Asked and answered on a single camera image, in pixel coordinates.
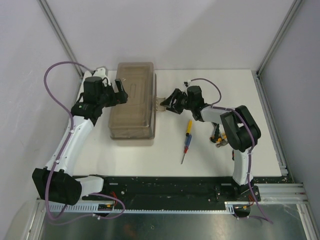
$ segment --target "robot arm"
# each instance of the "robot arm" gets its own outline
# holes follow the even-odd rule
[[[189,86],[186,92],[182,92],[176,88],[161,105],[166,107],[168,111],[177,114],[181,114],[184,109],[190,110],[196,121],[211,122],[214,126],[223,125],[227,141],[234,149],[234,171],[232,178],[237,187],[248,184],[248,152],[252,146],[252,140],[245,127],[239,126],[241,121],[232,111],[212,108],[211,105],[205,103],[199,86]],[[249,110],[246,106],[239,106],[235,111],[244,119],[253,135],[255,144],[257,144],[258,139],[261,137],[261,132]]]
[[[72,122],[70,120],[61,142],[49,162],[43,169],[36,168],[33,171],[32,179],[41,199],[45,199],[47,180],[55,162],[57,165],[50,182],[49,201],[75,205],[81,197],[101,192],[104,183],[102,178],[87,176],[75,179],[72,176],[82,146],[101,116],[102,109],[127,102],[128,94],[121,81],[116,79],[115,84],[118,92],[114,91],[104,68],[99,68],[92,76],[84,79],[83,92],[71,109],[73,130],[70,131]],[[69,133],[71,135],[67,144],[63,146]]]

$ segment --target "white wall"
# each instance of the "white wall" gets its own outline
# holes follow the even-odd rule
[[[67,57],[37,1],[2,0],[0,22],[0,239],[3,239],[24,202],[36,198],[33,170],[43,168],[53,154],[68,116],[44,88],[46,68]],[[75,98],[78,81],[72,66],[61,66],[49,76],[49,86],[68,107]]]
[[[306,0],[262,74],[294,179],[320,226],[320,1]]]
[[[251,69],[293,0],[48,0],[80,62]]]

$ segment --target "yellow screwdriver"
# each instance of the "yellow screwdriver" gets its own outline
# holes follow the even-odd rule
[[[184,162],[186,153],[187,153],[187,151],[189,149],[189,145],[191,143],[191,138],[192,138],[192,135],[190,134],[191,127],[192,127],[192,120],[189,121],[188,127],[186,129],[186,134],[185,134],[186,138],[185,138],[185,143],[184,143],[184,150],[183,150],[183,157],[182,157],[182,160],[181,160],[181,164]]]

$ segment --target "plastic-wrapped box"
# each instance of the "plastic-wrapped box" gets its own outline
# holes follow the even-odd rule
[[[156,126],[156,78],[152,62],[121,62],[116,78],[128,94],[125,104],[111,109],[110,136],[114,140],[152,140]]]

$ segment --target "yellow screwdriver handle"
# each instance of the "yellow screwdriver handle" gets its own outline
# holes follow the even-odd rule
[[[190,132],[191,132],[191,128],[192,128],[192,120],[189,120],[189,123],[188,123],[188,127],[186,129],[186,136],[188,137]]]

